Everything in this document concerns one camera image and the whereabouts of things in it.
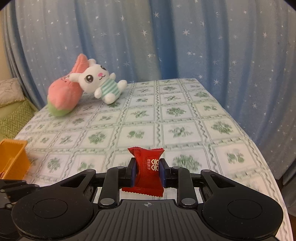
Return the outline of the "red snack packet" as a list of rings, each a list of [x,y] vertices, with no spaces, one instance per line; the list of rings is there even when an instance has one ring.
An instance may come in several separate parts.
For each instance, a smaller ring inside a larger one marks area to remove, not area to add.
[[[163,148],[147,150],[141,147],[128,148],[135,157],[137,176],[133,187],[123,187],[122,191],[149,196],[163,197],[164,188],[159,175],[159,160]]]

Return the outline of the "orange plastic tray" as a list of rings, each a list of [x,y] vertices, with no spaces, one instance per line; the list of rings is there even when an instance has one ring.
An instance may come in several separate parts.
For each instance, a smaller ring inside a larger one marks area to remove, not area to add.
[[[0,145],[0,170],[3,180],[22,180],[30,167],[27,141],[3,139]]]

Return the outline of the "green patterned tablecloth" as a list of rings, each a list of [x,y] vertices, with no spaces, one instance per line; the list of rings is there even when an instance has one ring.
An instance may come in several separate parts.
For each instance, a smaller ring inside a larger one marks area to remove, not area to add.
[[[25,178],[51,185],[86,169],[99,173],[127,166],[130,147],[163,148],[169,166],[206,169],[273,198],[285,208],[259,149],[196,79],[128,85],[114,104],[84,94],[64,117],[37,112],[17,134],[31,162]],[[105,210],[66,240],[224,240],[202,212],[176,207],[177,190],[163,197],[121,191],[122,207]]]

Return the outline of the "pink star plush toy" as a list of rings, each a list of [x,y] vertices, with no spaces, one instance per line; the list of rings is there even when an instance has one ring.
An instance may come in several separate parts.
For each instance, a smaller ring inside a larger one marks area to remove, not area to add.
[[[88,59],[79,54],[72,70],[65,76],[55,80],[48,89],[47,107],[53,116],[64,116],[78,104],[83,90],[79,83],[71,82],[71,73],[82,73],[89,67]]]

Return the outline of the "white lace cushion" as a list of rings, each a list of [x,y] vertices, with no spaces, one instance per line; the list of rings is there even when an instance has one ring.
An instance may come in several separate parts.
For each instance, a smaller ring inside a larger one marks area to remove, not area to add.
[[[24,100],[25,96],[23,94],[18,78],[1,80],[0,107]]]

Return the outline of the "white bunny plush toy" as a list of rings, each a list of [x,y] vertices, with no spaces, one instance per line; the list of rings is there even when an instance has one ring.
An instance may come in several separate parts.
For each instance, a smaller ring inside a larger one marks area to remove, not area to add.
[[[71,73],[69,80],[79,83],[86,93],[94,94],[106,104],[113,104],[127,87],[126,80],[116,82],[115,73],[109,73],[94,59],[88,60],[89,67],[83,73]]]

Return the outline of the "blue star curtain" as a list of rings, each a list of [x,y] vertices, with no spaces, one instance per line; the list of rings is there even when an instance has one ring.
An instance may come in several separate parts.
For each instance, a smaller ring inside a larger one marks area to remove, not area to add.
[[[285,1],[10,1],[1,36],[38,108],[83,53],[129,82],[196,78],[275,178],[295,160],[295,10]]]

